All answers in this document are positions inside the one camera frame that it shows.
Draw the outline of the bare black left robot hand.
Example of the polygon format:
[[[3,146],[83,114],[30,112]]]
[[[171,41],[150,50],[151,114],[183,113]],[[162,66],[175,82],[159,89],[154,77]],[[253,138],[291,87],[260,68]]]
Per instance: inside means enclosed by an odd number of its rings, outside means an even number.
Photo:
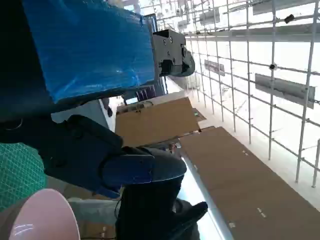
[[[187,77],[185,36],[154,32],[140,14],[103,0],[0,3],[0,140],[36,149],[46,175],[117,198],[127,185],[182,178],[185,163],[153,148],[124,146],[94,120],[51,114]]]

